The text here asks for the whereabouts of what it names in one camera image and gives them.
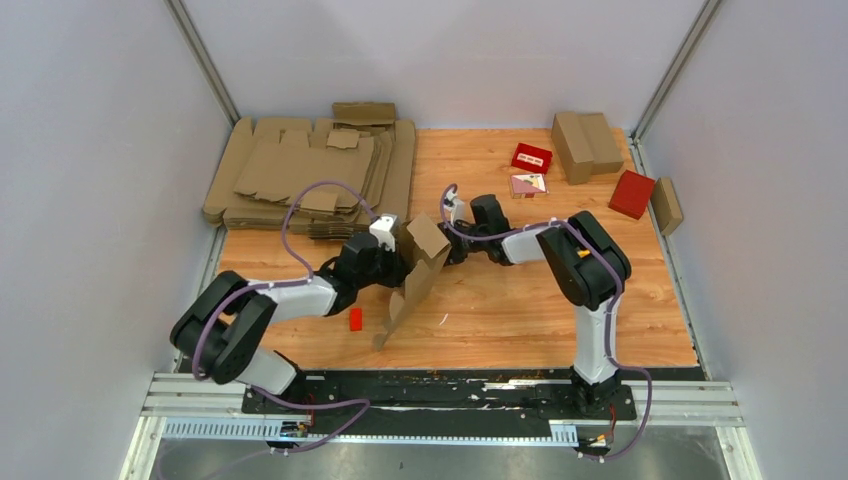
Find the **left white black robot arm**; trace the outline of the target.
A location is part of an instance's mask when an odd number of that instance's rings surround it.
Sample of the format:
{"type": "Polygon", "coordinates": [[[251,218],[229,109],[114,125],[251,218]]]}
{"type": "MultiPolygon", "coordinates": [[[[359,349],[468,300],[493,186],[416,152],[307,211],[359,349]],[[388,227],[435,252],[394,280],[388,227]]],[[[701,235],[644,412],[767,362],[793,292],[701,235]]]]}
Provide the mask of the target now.
{"type": "Polygon", "coordinates": [[[279,411],[293,413],[304,405],[307,389],[296,379],[295,364],[261,347],[267,328],[338,314],[353,305],[360,290],[398,287],[409,272],[399,251],[370,233],[357,233],[310,280],[256,282],[234,271],[218,274],[176,322],[169,340],[192,359],[199,376],[258,388],[279,411]]]}

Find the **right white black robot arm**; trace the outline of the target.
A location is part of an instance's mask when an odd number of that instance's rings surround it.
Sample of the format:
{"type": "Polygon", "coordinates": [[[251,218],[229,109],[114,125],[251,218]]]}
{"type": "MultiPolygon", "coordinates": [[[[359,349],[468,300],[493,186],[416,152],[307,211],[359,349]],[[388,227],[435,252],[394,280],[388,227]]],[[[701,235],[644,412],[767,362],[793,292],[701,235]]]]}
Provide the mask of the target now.
{"type": "Polygon", "coordinates": [[[584,417],[598,416],[621,385],[615,327],[624,283],[632,274],[629,259],[589,211],[513,228],[492,194],[473,199],[470,208],[473,220],[460,219],[457,188],[444,193],[438,228],[451,245],[446,263],[460,264],[476,252],[503,266],[547,263],[575,311],[571,403],[584,417]]]}

